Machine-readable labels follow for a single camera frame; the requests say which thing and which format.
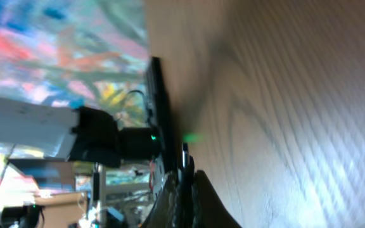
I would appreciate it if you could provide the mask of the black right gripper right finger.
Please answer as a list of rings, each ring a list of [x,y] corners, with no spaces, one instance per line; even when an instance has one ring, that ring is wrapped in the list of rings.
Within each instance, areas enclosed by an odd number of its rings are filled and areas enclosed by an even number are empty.
[[[206,173],[198,170],[192,185],[193,227],[240,228],[226,210]]]

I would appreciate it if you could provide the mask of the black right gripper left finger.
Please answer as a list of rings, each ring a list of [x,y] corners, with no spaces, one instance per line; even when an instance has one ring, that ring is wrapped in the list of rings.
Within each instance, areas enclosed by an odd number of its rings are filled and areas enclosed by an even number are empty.
[[[172,172],[167,176],[165,184],[141,228],[179,227],[181,212],[179,206],[181,204],[178,202],[177,190],[177,174]]]

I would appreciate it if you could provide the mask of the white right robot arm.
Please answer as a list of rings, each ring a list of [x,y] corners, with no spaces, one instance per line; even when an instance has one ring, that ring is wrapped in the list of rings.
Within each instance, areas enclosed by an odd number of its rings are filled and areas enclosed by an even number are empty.
[[[144,227],[237,227],[205,172],[195,170],[187,145],[178,146],[169,102],[156,97],[157,122],[119,129],[105,111],[0,98],[0,141],[41,148],[53,158],[118,167],[122,160],[160,157],[165,184]]]

